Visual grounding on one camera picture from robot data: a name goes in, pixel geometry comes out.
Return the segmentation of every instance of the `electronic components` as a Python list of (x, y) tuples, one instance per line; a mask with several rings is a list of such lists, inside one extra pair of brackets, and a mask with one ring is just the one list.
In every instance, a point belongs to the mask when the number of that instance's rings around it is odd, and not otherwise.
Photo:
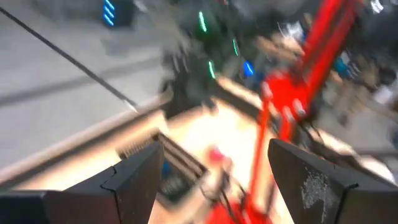
[(130, 0), (104, 0), (103, 22), (108, 27), (130, 26), (135, 10)]

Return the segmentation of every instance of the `green led light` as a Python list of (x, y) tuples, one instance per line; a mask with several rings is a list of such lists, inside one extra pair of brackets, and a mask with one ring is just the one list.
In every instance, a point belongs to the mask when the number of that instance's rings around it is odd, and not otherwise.
[(211, 62), (211, 61), (209, 61), (209, 71), (210, 71), (211, 77), (216, 78), (216, 75), (214, 74), (213, 62)]
[(233, 40), (232, 40), (232, 43), (234, 44), (234, 50), (235, 50), (236, 56), (239, 56), (238, 45), (236, 44), (236, 40), (233, 39)]
[(205, 17), (203, 16), (203, 12), (199, 12), (199, 21), (200, 21), (200, 27), (203, 31), (207, 32), (207, 27), (205, 23)]

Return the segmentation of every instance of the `blue led light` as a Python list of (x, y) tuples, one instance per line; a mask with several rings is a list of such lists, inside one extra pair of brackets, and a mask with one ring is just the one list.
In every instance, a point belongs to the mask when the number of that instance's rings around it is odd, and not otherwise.
[(167, 176), (170, 173), (170, 165), (167, 162), (163, 163), (162, 176)]
[(111, 26), (114, 25), (113, 22), (112, 22), (112, 20), (111, 20), (107, 15), (105, 15), (105, 14), (104, 14), (104, 19), (105, 19), (105, 21), (106, 21), (109, 25), (111, 25)]
[(108, 9), (108, 7), (104, 6), (105, 14), (110, 16), (112, 19), (114, 18), (113, 13)]
[(114, 6), (112, 5), (112, 3), (109, 0), (105, 0), (105, 3), (112, 9), (114, 10)]
[(250, 62), (246, 61), (243, 63), (243, 72), (245, 77), (251, 77), (254, 75), (254, 68)]

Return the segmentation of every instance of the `red robotic arm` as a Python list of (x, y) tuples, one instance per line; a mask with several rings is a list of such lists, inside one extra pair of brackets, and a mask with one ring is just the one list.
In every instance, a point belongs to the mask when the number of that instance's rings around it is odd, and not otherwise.
[(248, 201), (243, 209), (239, 203), (232, 206), (233, 218), (222, 205), (216, 206), (208, 223), (271, 223), (264, 212), (255, 209), (253, 198), (250, 197), (259, 190), (257, 186), (268, 130), (269, 105), (273, 104), (282, 118), (278, 138), (290, 141), (294, 124), (308, 113), (310, 103), (322, 87), (334, 59), (341, 52), (354, 23), (356, 7), (360, 5), (361, 0), (325, 0), (307, 38), (303, 58), (291, 70), (275, 71), (264, 80)]

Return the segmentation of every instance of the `white floor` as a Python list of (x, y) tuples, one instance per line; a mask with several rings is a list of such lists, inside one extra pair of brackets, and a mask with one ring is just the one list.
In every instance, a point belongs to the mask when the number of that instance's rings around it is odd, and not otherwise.
[[(0, 6), (137, 104), (152, 98), (172, 39), (141, 16), (134, 29), (53, 22), (28, 0)], [(70, 62), (0, 14), (0, 169), (129, 108)]]

